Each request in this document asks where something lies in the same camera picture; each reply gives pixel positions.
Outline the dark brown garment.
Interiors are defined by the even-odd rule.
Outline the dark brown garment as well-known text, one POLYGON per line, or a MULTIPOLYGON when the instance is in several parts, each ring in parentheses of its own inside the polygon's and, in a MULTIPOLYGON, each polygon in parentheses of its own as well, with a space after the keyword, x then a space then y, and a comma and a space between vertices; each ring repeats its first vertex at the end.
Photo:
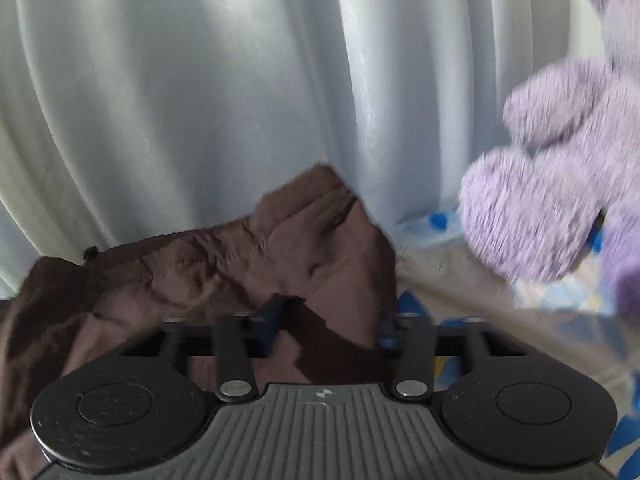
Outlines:
POLYGON ((2 477, 30 479, 44 467, 29 412, 55 379, 168 318, 209 325, 277 294, 305 305, 256 364, 259 385, 388 376, 376 340, 395 310, 393 247, 327 166, 240 220, 114 247, 85 264, 37 260, 1 306, 2 477))

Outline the blue floral white bedding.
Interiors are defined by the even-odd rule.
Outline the blue floral white bedding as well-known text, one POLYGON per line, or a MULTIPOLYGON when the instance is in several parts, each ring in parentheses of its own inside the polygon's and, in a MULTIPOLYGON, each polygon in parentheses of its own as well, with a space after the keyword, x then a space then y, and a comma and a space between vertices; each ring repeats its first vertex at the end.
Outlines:
POLYGON ((616 313, 601 280, 600 226, 578 267, 550 283, 491 273, 469 250, 452 210, 396 226, 390 238, 399 290, 412 292, 433 318, 482 318, 608 390, 618 421, 603 465, 616 478, 638 478, 639 323, 616 313))

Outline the purple plush teddy bear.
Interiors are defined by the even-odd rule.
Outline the purple plush teddy bear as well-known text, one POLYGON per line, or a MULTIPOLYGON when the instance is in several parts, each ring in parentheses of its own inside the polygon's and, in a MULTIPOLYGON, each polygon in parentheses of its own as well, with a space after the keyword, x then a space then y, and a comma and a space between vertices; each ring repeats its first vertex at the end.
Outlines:
POLYGON ((459 214, 472 252, 504 278, 570 272, 595 226, 616 311, 639 310, 639 0, 590 0, 603 58, 564 58, 503 107, 511 142, 469 166, 459 214))

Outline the white pleated curtain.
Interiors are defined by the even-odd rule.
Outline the white pleated curtain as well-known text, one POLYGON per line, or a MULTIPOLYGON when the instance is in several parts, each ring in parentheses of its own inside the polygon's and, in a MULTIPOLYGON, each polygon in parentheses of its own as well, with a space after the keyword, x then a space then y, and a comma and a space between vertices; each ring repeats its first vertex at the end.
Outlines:
POLYGON ((602 53, 588 0, 1 0, 2 295, 317 162, 386 229, 447 209, 509 92, 602 53))

